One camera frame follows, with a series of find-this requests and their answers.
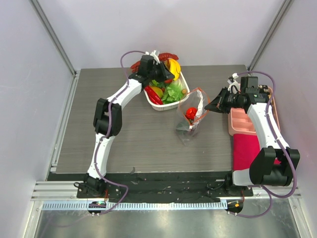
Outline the red chili pepper toy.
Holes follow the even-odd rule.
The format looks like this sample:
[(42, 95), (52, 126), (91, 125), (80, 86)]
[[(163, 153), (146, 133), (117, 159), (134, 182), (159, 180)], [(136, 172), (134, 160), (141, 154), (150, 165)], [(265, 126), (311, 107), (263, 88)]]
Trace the red chili pepper toy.
[(152, 103), (154, 103), (156, 105), (163, 104), (163, 102), (160, 99), (160, 97), (158, 96), (158, 94), (150, 86), (145, 87), (144, 90), (147, 92), (147, 95)]

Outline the red tomato toy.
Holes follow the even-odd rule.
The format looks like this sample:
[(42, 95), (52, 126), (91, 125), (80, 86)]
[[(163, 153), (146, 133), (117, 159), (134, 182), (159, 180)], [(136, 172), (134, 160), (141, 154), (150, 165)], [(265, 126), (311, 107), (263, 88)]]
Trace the red tomato toy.
[(198, 111), (197, 108), (195, 108), (195, 107), (190, 107), (190, 108), (186, 111), (185, 117), (186, 117), (188, 120), (194, 120), (197, 111)]

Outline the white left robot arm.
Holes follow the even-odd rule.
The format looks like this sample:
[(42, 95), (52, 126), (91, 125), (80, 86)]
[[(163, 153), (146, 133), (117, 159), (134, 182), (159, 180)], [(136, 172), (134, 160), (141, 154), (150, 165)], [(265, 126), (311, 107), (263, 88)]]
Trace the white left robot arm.
[(95, 198), (102, 197), (106, 190), (106, 165), (111, 145), (122, 128), (124, 107), (139, 95), (151, 80), (164, 82), (174, 75), (159, 60), (156, 51), (144, 52), (135, 73), (127, 76), (125, 84), (107, 99), (97, 101), (93, 126), (96, 142), (93, 157), (83, 184)]

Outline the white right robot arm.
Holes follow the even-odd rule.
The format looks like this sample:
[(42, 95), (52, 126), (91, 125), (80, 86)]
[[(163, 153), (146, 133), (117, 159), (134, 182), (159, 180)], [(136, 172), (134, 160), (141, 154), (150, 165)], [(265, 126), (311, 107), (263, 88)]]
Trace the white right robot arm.
[(229, 82), (205, 109), (223, 114), (232, 108), (243, 109), (255, 128), (260, 151), (248, 169), (233, 171), (232, 178), (223, 184), (225, 193), (234, 196), (242, 186), (295, 183), (300, 153), (290, 148), (278, 129), (272, 114), (273, 97), (260, 91), (256, 76), (234, 73)]

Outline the clear zip bag orange zipper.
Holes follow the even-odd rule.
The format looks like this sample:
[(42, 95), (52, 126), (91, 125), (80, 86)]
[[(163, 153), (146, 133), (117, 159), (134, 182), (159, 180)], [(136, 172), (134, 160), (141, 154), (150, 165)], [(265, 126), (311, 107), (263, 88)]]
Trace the clear zip bag orange zipper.
[(200, 87), (185, 94), (180, 100), (175, 117), (175, 133), (180, 141), (189, 146), (198, 134), (199, 124), (208, 114), (205, 106), (209, 96)]

